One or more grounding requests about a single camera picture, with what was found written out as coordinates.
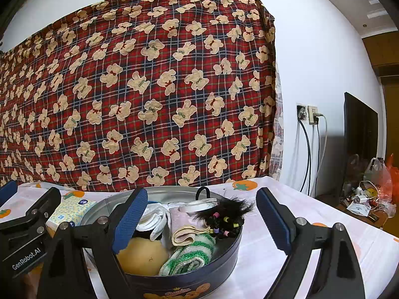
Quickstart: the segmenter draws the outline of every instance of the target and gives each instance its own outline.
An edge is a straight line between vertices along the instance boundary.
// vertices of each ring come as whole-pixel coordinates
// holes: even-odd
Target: black cable
[[[319,137],[319,147],[317,150],[317,172],[319,171],[320,168],[320,133],[319,133],[319,123],[317,122],[317,136]],[[316,175],[316,181],[314,182],[314,195],[316,195],[316,187],[317,187],[317,176],[319,174]]]
[[[312,157],[310,155],[310,143],[309,143],[309,137],[308,137],[308,133],[306,132],[305,126],[303,126],[303,123],[302,123],[302,121],[299,120],[299,118],[298,118],[298,121],[299,121],[300,125],[302,126],[303,132],[305,133],[305,136],[306,136],[306,143],[308,144],[308,164],[309,164],[309,166],[308,166],[308,168],[309,168],[308,195],[309,195],[310,194],[310,175],[312,173]],[[305,175],[305,179],[303,181],[303,185],[305,184],[306,177],[308,175],[308,168],[306,168],[306,175]]]
[[[304,130],[304,132],[305,132],[305,134],[306,134],[305,127],[303,126],[303,123],[301,122],[301,120],[300,120],[299,118],[298,118],[298,122],[301,124],[301,126],[302,126],[302,128],[303,128],[303,130]],[[303,179],[303,183],[302,183],[302,187],[301,187],[301,189],[300,189],[300,192],[302,192],[303,187],[304,187],[305,182],[306,182],[306,178],[308,177],[309,162],[310,162],[310,159],[309,159],[309,151],[308,151],[308,163],[307,163],[307,165],[306,165],[306,174],[305,174],[305,178]]]

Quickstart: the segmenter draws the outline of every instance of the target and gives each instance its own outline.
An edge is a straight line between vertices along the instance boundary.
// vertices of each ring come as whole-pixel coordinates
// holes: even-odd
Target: television
[[[359,186],[372,158],[377,156],[378,114],[350,93],[345,93],[346,169],[342,195]]]

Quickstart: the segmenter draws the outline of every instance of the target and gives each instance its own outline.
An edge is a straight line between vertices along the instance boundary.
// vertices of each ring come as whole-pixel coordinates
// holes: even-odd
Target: wall outlet
[[[318,112],[317,107],[315,106],[308,106],[308,118],[309,118],[309,125],[315,125],[316,122],[314,120],[314,114]]]
[[[302,104],[297,104],[297,117],[302,120],[302,121],[307,121],[308,116],[306,113],[306,106],[303,106]]]

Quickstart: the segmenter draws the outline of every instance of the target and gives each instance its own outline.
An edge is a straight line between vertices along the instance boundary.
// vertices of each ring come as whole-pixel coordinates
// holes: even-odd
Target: tablecloth
[[[0,218],[0,223],[20,217],[25,211],[52,186],[50,183],[25,183],[9,199],[1,210],[8,215]],[[362,271],[366,298],[376,299],[389,283],[399,262],[399,240],[384,231],[367,225],[345,213],[342,213],[320,201],[300,193],[270,177],[254,178],[209,186],[209,189],[225,197],[240,197],[255,200],[260,187],[268,187],[278,202],[288,206],[296,217],[304,217],[310,223],[322,223],[331,227],[340,222],[345,225],[358,255]],[[59,186],[61,194],[71,191]],[[87,200],[100,201],[114,193],[86,192]],[[301,283],[296,299],[305,298],[313,279],[320,250],[314,250],[308,268]],[[263,298],[284,264],[286,255],[278,250],[257,209],[245,220],[237,265],[227,281],[207,298]],[[86,259],[89,274],[99,299],[108,296],[102,286],[95,267]]]

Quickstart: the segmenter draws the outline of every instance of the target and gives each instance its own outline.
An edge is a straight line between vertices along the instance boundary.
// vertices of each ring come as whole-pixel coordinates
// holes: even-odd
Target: metal screw
[[[58,228],[59,228],[59,229],[62,229],[62,230],[65,230],[65,229],[67,229],[68,227],[69,227],[69,223],[66,222],[66,221],[60,223],[59,226],[58,226]]]
[[[345,226],[341,223],[336,223],[335,228],[338,229],[339,231],[345,230]]]
[[[300,225],[300,226],[305,226],[307,223],[308,223],[308,222],[306,221],[305,218],[302,218],[302,217],[298,217],[298,218],[297,218],[297,224],[298,224],[298,225]]]
[[[100,218],[97,219],[97,222],[100,225],[105,225],[108,222],[108,217],[107,216],[101,216]]]
[[[37,233],[44,233],[44,227],[43,227],[43,226],[39,226],[39,227],[36,229],[36,231],[37,231]]]

